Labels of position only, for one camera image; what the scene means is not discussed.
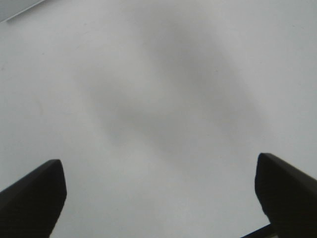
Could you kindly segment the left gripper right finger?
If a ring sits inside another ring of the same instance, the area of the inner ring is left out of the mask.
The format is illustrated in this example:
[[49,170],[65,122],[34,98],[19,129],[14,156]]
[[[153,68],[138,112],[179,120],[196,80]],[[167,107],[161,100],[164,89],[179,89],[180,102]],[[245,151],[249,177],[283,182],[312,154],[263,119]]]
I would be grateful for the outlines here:
[[317,236],[317,181],[281,158],[259,154],[255,192],[280,238]]

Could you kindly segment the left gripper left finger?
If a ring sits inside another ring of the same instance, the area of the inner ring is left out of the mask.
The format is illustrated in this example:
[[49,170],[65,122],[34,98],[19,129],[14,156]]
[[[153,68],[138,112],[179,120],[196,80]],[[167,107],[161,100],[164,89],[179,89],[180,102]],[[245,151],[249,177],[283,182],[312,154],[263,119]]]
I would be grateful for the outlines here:
[[48,160],[0,193],[2,238],[48,238],[66,200],[59,159]]

